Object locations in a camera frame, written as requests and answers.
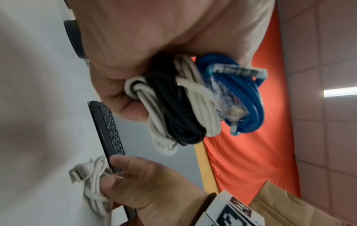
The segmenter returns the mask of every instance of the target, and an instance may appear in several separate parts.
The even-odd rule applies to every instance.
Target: black wristband
[[[208,209],[209,205],[211,205],[216,196],[216,193],[211,193],[207,196],[206,200],[203,202],[202,206],[198,210],[196,216],[194,216],[190,226],[194,226],[197,223],[198,219],[200,219],[201,215]]]

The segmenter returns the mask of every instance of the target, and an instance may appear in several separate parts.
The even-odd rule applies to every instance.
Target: blue cable
[[[207,54],[196,59],[196,66],[205,82],[209,81],[211,76],[216,81],[221,82],[231,93],[241,100],[248,110],[249,114],[238,122],[237,131],[232,133],[250,133],[260,128],[264,121],[264,105],[258,90],[259,86],[266,78],[256,78],[239,76],[236,74],[224,74],[214,72],[215,64],[235,65],[239,64],[232,58],[223,54]]]

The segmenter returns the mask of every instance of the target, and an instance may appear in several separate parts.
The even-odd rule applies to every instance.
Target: box flap
[[[266,225],[283,226],[342,226],[326,213],[310,206],[300,198],[267,181],[249,205],[266,219]],[[279,224],[269,224],[273,218]]]

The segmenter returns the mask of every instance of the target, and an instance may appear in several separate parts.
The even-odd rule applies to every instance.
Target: black cable
[[[159,56],[153,59],[145,79],[157,96],[169,134],[181,145],[196,144],[204,139],[206,129],[197,121],[185,89],[175,81],[176,75],[172,59]]]

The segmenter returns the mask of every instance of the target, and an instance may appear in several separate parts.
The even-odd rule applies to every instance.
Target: fluorescent light
[[[325,97],[357,95],[357,86],[324,90]]]

